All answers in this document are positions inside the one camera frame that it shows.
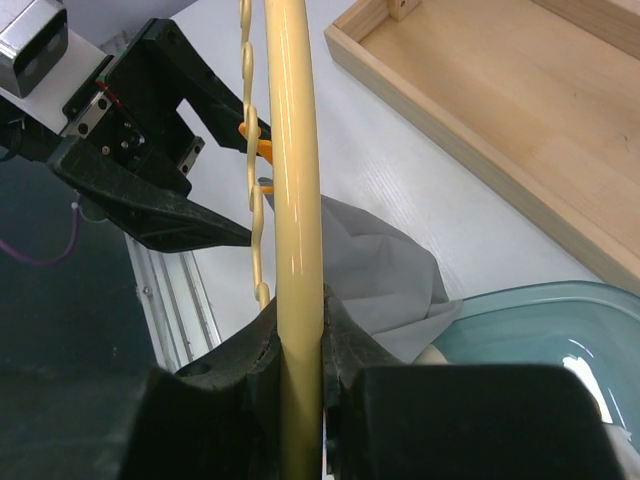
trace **white table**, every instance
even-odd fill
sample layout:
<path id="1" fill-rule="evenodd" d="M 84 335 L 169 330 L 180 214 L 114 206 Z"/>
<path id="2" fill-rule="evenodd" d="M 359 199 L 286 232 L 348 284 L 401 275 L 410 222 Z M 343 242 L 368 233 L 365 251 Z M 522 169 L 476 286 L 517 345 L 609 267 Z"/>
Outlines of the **white table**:
<path id="1" fill-rule="evenodd" d="M 325 195 L 364 208 L 409 234 L 440 262 L 452 298 L 558 280 L 597 280 L 553 240 L 521 216 L 373 93 L 335 64 L 323 30 L 353 0 L 307 0 Z M 218 76 L 242 91 L 237 0 L 199 0 L 175 17 Z M 254 0 L 254 103 L 269 121 L 262 0 Z M 245 158 L 219 148 L 195 113 L 185 120 L 207 147 L 189 174 L 190 198 L 250 225 Z M 270 167 L 260 162 L 259 174 Z M 275 287 L 274 233 L 268 215 L 264 272 Z M 258 313 L 249 249 L 196 252 L 222 338 Z"/>

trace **orange object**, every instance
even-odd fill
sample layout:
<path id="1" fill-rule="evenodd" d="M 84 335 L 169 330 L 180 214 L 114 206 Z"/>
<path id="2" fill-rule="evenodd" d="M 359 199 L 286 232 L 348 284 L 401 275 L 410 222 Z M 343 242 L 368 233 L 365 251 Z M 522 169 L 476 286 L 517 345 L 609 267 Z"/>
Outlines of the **orange object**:
<path id="1" fill-rule="evenodd" d="M 247 138 L 247 125 L 245 122 L 242 122 L 238 127 L 238 131 L 242 134 L 244 138 Z M 258 135 L 262 135 L 262 130 L 258 129 Z M 258 140 L 258 154 L 263 157 L 270 165 L 273 165 L 272 156 L 271 156 L 271 140 Z"/>

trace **wooden tray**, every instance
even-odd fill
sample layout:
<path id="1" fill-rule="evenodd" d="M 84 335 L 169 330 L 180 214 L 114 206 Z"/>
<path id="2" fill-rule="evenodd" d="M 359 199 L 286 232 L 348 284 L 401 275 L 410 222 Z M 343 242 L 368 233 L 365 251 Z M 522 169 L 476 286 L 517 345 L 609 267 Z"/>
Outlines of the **wooden tray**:
<path id="1" fill-rule="evenodd" d="M 638 0 L 539 2 L 550 10 L 360 0 L 325 35 L 340 65 L 602 279 L 640 294 L 640 60 L 608 38 L 637 18 L 600 15 L 598 38 L 551 11 Z"/>

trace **gray cloth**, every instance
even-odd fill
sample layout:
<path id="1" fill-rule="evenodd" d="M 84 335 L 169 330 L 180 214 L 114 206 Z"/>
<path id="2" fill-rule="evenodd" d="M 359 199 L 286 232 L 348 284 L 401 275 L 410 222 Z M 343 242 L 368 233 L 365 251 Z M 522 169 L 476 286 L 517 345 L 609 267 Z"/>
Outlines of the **gray cloth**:
<path id="1" fill-rule="evenodd" d="M 449 301 L 433 255 L 374 215 L 323 196 L 322 241 L 325 283 L 398 359 L 413 362 L 456 319 L 462 302 Z"/>

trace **yellow pole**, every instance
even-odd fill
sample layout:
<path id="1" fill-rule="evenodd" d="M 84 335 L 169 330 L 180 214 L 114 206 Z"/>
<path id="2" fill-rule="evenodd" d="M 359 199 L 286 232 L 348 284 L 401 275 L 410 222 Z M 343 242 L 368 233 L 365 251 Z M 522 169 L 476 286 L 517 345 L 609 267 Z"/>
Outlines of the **yellow pole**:
<path id="1" fill-rule="evenodd" d="M 304 0 L 265 0 L 276 233 L 281 478 L 322 465 L 322 230 L 318 139 Z"/>

